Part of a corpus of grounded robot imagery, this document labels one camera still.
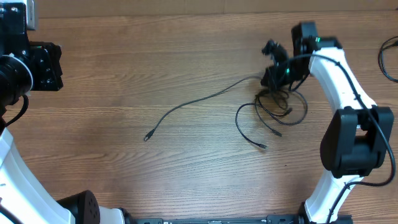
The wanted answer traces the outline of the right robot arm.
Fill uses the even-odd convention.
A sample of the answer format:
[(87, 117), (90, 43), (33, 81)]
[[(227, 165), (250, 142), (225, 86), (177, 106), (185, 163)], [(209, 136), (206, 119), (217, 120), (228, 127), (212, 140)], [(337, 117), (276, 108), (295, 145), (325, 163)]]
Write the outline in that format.
[[(293, 57), (273, 40), (262, 49), (271, 56), (261, 85), (271, 91), (303, 83), (315, 77), (333, 113), (320, 144), (323, 174), (315, 190), (302, 202), (296, 215), (269, 215), (268, 223), (352, 223), (349, 215), (338, 214), (357, 185), (382, 187), (392, 182), (396, 161), (389, 145), (394, 123), (390, 108), (381, 107), (362, 89), (351, 71), (345, 51), (336, 37), (320, 37), (314, 22), (301, 22), (291, 31)], [(391, 174), (380, 183), (363, 179), (391, 160)]]

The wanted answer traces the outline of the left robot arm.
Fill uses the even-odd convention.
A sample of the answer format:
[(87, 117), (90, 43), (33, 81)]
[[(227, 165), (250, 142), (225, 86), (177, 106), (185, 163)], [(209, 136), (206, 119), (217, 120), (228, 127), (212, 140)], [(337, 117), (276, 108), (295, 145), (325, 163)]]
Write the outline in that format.
[(28, 38), (36, 16), (34, 1), (1, 1), (1, 114), (22, 101), (14, 118), (1, 120), (1, 223), (134, 223), (125, 209), (100, 206), (89, 190), (55, 200), (16, 147), (9, 127), (27, 111), (29, 93), (63, 86), (60, 46)]

